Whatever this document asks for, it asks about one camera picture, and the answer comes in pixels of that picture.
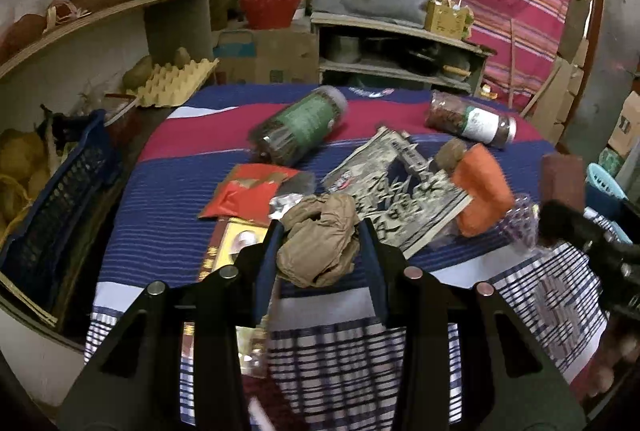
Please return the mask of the person right hand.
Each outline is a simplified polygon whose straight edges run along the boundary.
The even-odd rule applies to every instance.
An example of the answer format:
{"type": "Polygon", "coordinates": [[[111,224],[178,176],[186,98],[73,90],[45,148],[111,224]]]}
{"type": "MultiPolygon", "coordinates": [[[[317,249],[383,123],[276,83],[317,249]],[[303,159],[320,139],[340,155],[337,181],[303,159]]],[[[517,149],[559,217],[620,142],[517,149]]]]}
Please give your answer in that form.
{"type": "Polygon", "coordinates": [[[638,357],[638,333],[631,333],[627,324],[611,318],[588,366],[582,398],[592,399],[610,391],[614,385],[616,365],[619,362],[632,364],[638,357]]]}

